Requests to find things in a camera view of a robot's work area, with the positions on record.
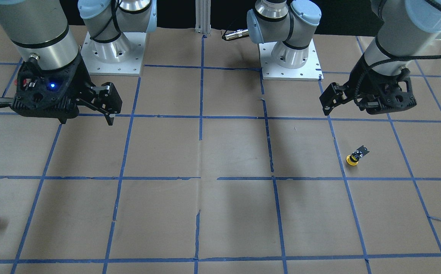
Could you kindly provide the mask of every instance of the small object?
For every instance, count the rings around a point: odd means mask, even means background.
[[[345,158],[345,160],[347,161],[347,163],[351,166],[356,166],[357,163],[359,162],[359,160],[364,157],[366,154],[368,154],[369,151],[367,148],[365,148],[364,146],[361,146],[360,148],[358,148],[356,151],[354,151],[354,153],[352,153],[351,155],[347,156]]]

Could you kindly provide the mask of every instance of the black cable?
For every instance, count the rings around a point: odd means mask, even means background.
[[[118,30],[118,26],[116,25],[116,21],[117,21],[117,18],[116,18],[116,12],[117,12],[117,10],[118,10],[118,8],[119,8],[119,5],[121,5],[121,3],[122,3],[122,0],[121,1],[119,1],[119,0],[111,0],[110,1],[110,8],[111,8],[111,10],[112,10],[112,16],[110,17],[110,19],[109,19],[109,21],[107,21],[107,23],[105,24],[105,26],[99,31],[99,33],[97,33],[95,36],[93,36],[93,37],[90,37],[90,39],[91,40],[94,40],[95,38],[97,38],[98,36],[100,36],[100,34],[102,34],[104,31],[105,31],[105,29],[109,26],[109,24],[112,22],[112,21],[114,21],[114,26],[116,27],[116,30]]]
[[[429,5],[438,9],[441,12],[441,4],[435,2],[434,0],[425,0],[425,2],[427,2]],[[368,66],[367,68],[364,69],[364,72],[361,74],[361,76],[359,77],[359,80],[357,81],[356,90],[354,92],[354,94],[355,94],[354,95],[355,96],[354,102],[356,103],[356,105],[359,106],[359,102],[357,101],[357,96],[359,95],[359,88],[361,87],[361,83],[363,82],[364,77],[374,67],[377,67],[382,64],[391,63],[391,62],[397,62],[397,61],[406,62],[406,61],[411,61],[411,60],[429,60],[429,59],[441,59],[441,55],[393,57],[391,59],[382,60],[382,61],[379,61],[379,62],[372,64],[371,66]]]

